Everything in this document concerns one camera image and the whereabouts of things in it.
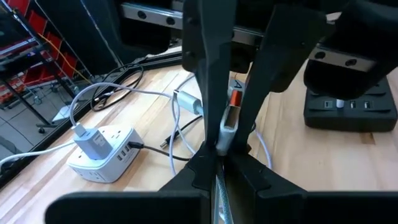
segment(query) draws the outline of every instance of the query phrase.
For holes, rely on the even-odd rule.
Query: white charger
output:
[[[139,149],[128,146],[128,143],[143,142],[138,133],[128,126],[103,126],[98,128],[98,132],[112,147],[109,154],[103,159],[92,159],[92,156],[90,158],[78,148],[68,158],[67,164],[86,180],[112,183],[120,178],[139,152]]]

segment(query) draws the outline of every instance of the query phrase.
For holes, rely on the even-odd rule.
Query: wooden tabletop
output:
[[[398,190],[398,138],[391,133],[340,133],[319,131],[304,125],[305,86],[303,70],[284,93],[271,93],[257,117],[272,154],[274,170],[307,190]],[[181,67],[145,73],[139,88],[171,93],[189,73]],[[390,75],[390,86],[398,96],[398,75]],[[195,80],[184,90],[200,96]],[[195,116],[182,110],[180,124]],[[148,146],[159,147],[170,134],[173,119],[169,99],[163,96],[130,94],[112,108],[89,112],[80,120],[86,127],[130,124]],[[194,148],[203,140],[203,122],[187,131]],[[67,131],[53,146],[71,139]],[[266,163],[264,151],[255,135],[249,138],[251,154]],[[0,191],[0,223],[43,223],[46,207],[61,195],[76,191],[157,190],[172,178],[166,156],[142,150],[122,177],[113,184],[88,182],[65,163],[76,146],[36,158]],[[178,140],[175,155],[188,157],[189,151]],[[177,170],[184,163],[175,161]]]

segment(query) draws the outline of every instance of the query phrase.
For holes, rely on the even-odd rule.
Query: concrete floor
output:
[[[78,86],[83,89],[87,84],[83,82],[80,85],[78,84]],[[66,105],[64,101],[72,101],[62,87],[58,88],[57,93],[54,93],[49,86],[45,86],[43,89],[37,89],[36,94],[42,99],[41,104],[35,104],[33,96],[29,97],[27,101],[50,122],[58,111]],[[91,94],[92,91],[89,91],[81,100],[90,99]],[[46,135],[52,132],[51,128],[46,128],[46,132],[40,134],[36,124],[42,123],[22,103],[15,105],[11,109],[0,110],[0,136],[12,142],[21,152],[29,152]],[[13,154],[14,152],[10,152],[0,145],[0,159]]]

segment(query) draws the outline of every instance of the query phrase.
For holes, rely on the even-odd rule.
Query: black cable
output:
[[[136,149],[143,149],[143,148],[144,149],[149,149],[149,150],[152,150],[154,152],[158,152],[160,154],[163,154],[165,156],[170,156],[170,154],[168,152],[164,152],[164,151],[162,151],[160,149],[156,149],[154,147],[146,146],[146,145],[144,145],[142,143],[138,143],[138,142],[129,142],[129,146],[133,147],[133,148],[136,148]],[[178,156],[173,156],[173,159],[180,160],[180,161],[185,161],[185,162],[190,160],[190,158],[182,158],[182,157],[178,157]]]
[[[186,125],[184,125],[184,126],[181,128],[181,131],[184,130],[185,128],[187,128],[189,125],[191,125],[192,123],[194,123],[195,121],[199,120],[199,119],[202,118],[202,117],[203,117],[202,115],[197,116],[196,118],[194,118],[193,120],[191,120],[190,122],[188,122]],[[178,137],[179,135],[180,135],[179,131],[176,131],[176,132],[174,133],[174,139],[173,139],[173,140],[175,140],[175,138]],[[163,147],[169,145],[169,144],[170,144],[170,139],[171,139],[171,138],[172,138],[172,137],[171,137],[171,135],[170,135],[169,137],[167,137],[167,139],[164,139],[164,142],[160,145],[160,147],[163,148]]]
[[[252,133],[254,130],[256,130],[256,127],[257,127],[257,124],[256,124],[256,122],[254,122],[253,127],[251,128],[251,132],[250,132],[250,133]]]
[[[138,78],[137,78],[136,80],[134,80],[133,82],[131,82],[131,83],[129,83],[129,84],[126,85],[126,86],[128,86],[128,87],[136,88],[136,87],[140,84],[140,82],[141,82],[141,80],[142,80],[142,78],[143,78],[143,76],[144,76],[144,67],[143,67],[142,65],[135,64],[135,63],[126,64],[126,65],[123,65],[123,66],[121,66],[121,67],[119,67],[119,68],[113,69],[112,71],[110,71],[110,72],[103,78],[103,81],[102,81],[102,82],[104,82],[111,74],[113,74],[114,71],[116,71],[117,69],[122,69],[122,68],[124,68],[124,67],[127,67],[127,68],[126,68],[125,71],[122,72],[122,74],[128,72],[130,69],[133,69],[133,68],[140,68],[140,70],[136,70],[136,71],[132,72],[129,76],[127,76],[127,77],[126,77],[124,80],[122,80],[122,82],[121,82],[121,83],[123,83],[123,82],[126,81],[128,78],[131,78],[133,75],[135,75],[136,73],[139,72],[140,75],[138,76]],[[95,95],[96,95],[96,93],[97,93],[97,91],[98,91],[99,89],[100,89],[100,87],[98,87],[98,88],[95,89],[95,91],[94,91],[94,93],[93,93],[93,96],[91,97],[91,101],[90,101],[91,109],[92,109],[93,111],[95,111],[95,112],[105,110],[105,109],[107,109],[107,108],[109,108],[109,107],[115,105],[116,103],[119,103],[120,101],[122,101],[123,99],[125,99],[125,97],[127,97],[128,94],[130,94],[130,93],[132,92],[132,91],[128,91],[128,92],[125,93],[122,97],[119,97],[117,100],[113,101],[112,103],[106,104],[108,98],[110,97],[109,95],[102,95],[102,96],[99,96],[99,97],[98,97],[98,101],[96,101],[96,100],[94,99],[94,97],[95,97]],[[121,89],[121,88],[119,88],[119,89],[115,88],[114,93],[117,93],[117,92],[119,92],[119,91],[121,91],[121,90],[123,90],[123,89]],[[95,108],[95,107],[94,107],[94,104],[95,104],[95,103],[101,103],[102,107],[100,107],[100,108]]]

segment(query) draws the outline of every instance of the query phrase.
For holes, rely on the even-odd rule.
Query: cable connector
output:
[[[113,93],[114,93],[114,91],[110,91],[110,92],[104,93],[104,94],[102,94],[101,96],[95,98],[94,101],[95,101],[95,102],[99,102],[100,100],[103,100],[103,99],[105,99],[105,98],[109,98],[110,96],[113,95]]]
[[[129,147],[134,148],[134,149],[143,149],[144,148],[144,144],[143,143],[139,143],[139,142],[128,142],[127,144]]]
[[[174,90],[174,92],[177,94],[177,102],[182,108],[195,115],[203,115],[203,107],[198,98],[184,91]]]
[[[74,142],[90,159],[105,159],[113,149],[96,128],[85,129],[83,125],[77,123],[72,130],[76,133],[73,137]]]
[[[202,118],[202,117],[203,117],[202,115],[197,116],[195,119],[191,120],[191,121],[188,122],[186,125],[184,125],[184,126],[181,128],[181,131],[183,131],[185,128],[187,128],[187,127],[190,126],[192,123],[194,123],[195,121],[199,120],[199,119]],[[180,135],[179,131],[176,131],[176,132],[174,133],[174,139],[177,138],[179,135]],[[164,139],[164,142],[160,145],[160,147],[161,147],[161,148],[164,148],[165,146],[169,145],[169,144],[170,144],[170,141],[171,141],[171,138],[172,138],[172,137],[169,136],[169,137],[167,137],[167,139]]]
[[[85,127],[82,124],[80,124],[80,122],[77,122],[76,126],[72,127],[72,130],[75,132],[75,134],[78,137],[81,137],[82,135],[84,135],[86,133]]]

